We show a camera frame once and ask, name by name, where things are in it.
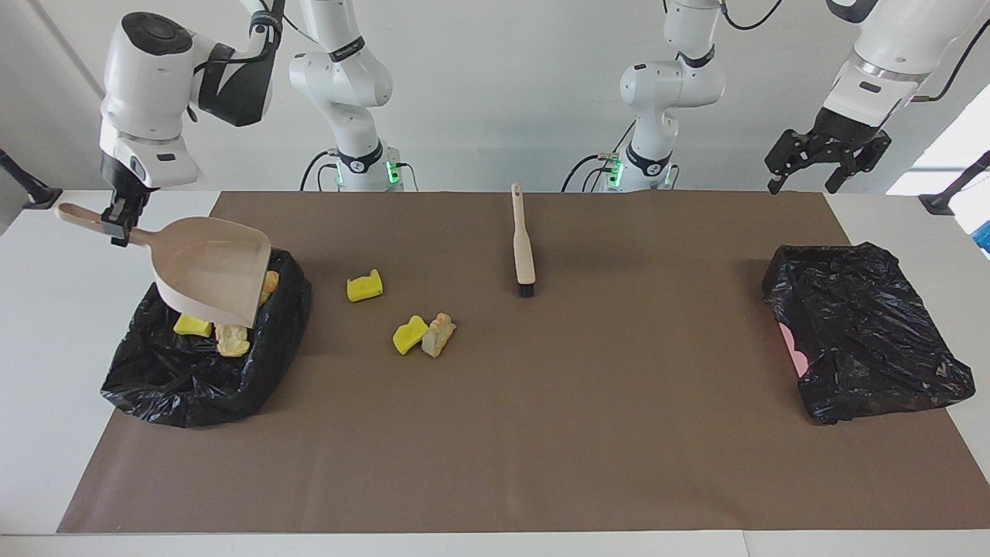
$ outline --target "yellow debris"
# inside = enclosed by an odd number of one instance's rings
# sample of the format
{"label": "yellow debris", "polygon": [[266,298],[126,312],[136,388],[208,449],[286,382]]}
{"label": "yellow debris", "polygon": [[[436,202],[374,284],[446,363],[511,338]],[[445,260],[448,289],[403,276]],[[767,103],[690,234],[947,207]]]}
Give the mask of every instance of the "yellow debris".
{"label": "yellow debris", "polygon": [[421,348],[430,356],[436,358],[446,346],[446,341],[450,340],[450,335],[457,326],[450,321],[450,316],[446,313],[438,313],[437,318],[430,323],[430,330],[423,335],[423,345]]}
{"label": "yellow debris", "polygon": [[264,284],[261,286],[261,302],[258,306],[264,305],[271,298],[271,294],[278,288],[278,272],[269,271],[264,274]]}
{"label": "yellow debris", "polygon": [[380,296],[385,291],[381,283],[378,269],[372,269],[371,275],[347,281],[347,299],[353,302]]}
{"label": "yellow debris", "polygon": [[392,344],[395,345],[399,354],[405,356],[412,347],[423,340],[423,335],[427,334],[429,330],[430,327],[427,327],[427,322],[422,317],[413,315],[409,323],[399,327],[392,335]]}
{"label": "yellow debris", "polygon": [[172,330],[178,335],[196,335],[209,338],[210,334],[213,333],[213,323],[183,313],[179,315],[179,320],[175,322]]}
{"label": "yellow debris", "polygon": [[238,358],[248,353],[248,330],[240,325],[217,324],[217,351],[226,358]]}

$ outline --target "dustpan handle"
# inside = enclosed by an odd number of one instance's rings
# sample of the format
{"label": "dustpan handle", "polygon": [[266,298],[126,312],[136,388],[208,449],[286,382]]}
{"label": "dustpan handle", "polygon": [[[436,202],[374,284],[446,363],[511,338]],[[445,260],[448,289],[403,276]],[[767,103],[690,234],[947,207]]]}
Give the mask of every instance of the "dustpan handle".
{"label": "dustpan handle", "polygon": [[[59,203],[55,214],[57,214],[58,218],[64,222],[74,224],[78,227],[85,228],[86,230],[91,230],[99,234],[104,234],[103,223],[100,221],[99,213],[90,211],[85,207],[80,207],[75,203]],[[150,232],[146,232],[140,228],[135,228],[131,230],[130,241],[132,244],[146,246],[150,236]]]}

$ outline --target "white table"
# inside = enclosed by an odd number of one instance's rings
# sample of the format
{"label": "white table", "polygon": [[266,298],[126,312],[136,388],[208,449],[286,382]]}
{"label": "white table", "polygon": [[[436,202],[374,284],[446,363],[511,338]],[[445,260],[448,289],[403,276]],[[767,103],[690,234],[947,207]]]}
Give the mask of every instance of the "white table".
{"label": "white table", "polygon": [[[106,191],[64,201],[102,208]],[[208,214],[217,192],[159,192],[142,226]],[[990,262],[950,218],[910,197],[829,198],[853,243],[901,259],[945,341],[990,386]],[[0,555],[973,555],[990,531],[613,532],[396,535],[53,535],[112,406],[97,392],[152,281],[147,253],[25,212],[0,236]],[[949,410],[990,477],[990,391]]]}

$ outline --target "black stand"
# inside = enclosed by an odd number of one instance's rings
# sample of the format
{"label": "black stand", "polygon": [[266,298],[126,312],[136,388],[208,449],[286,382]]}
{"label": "black stand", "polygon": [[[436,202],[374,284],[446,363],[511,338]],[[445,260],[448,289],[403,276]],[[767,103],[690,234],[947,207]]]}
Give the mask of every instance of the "black stand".
{"label": "black stand", "polygon": [[2,149],[0,149],[0,167],[14,176],[17,183],[21,184],[21,187],[28,193],[28,201],[21,206],[24,209],[51,208],[62,193],[61,188],[48,187],[44,182],[19,167]]}
{"label": "black stand", "polygon": [[955,181],[942,193],[927,193],[925,195],[919,195],[918,199],[921,200],[922,205],[928,209],[928,212],[933,215],[939,216],[954,216],[955,213],[952,209],[948,208],[948,203],[952,201],[957,193],[962,191],[969,182],[982,173],[984,170],[990,167],[990,151],[983,154],[980,160],[973,164],[972,167],[967,168],[963,173],[955,179]]}

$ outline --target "brown mat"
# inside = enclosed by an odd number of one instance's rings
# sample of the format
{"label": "brown mat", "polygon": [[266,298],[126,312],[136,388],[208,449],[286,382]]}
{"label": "brown mat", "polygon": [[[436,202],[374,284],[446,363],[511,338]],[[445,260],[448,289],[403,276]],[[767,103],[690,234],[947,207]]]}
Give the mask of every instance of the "brown mat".
{"label": "brown mat", "polygon": [[[58,530],[990,527],[944,410],[804,415],[759,284],[780,244],[847,242],[821,195],[530,195],[527,213],[522,300],[508,193],[224,193],[213,214],[313,282],[296,361],[241,423],[115,413]],[[385,296],[348,303],[371,268]],[[442,357],[398,356],[395,327],[438,311],[459,326]]]}

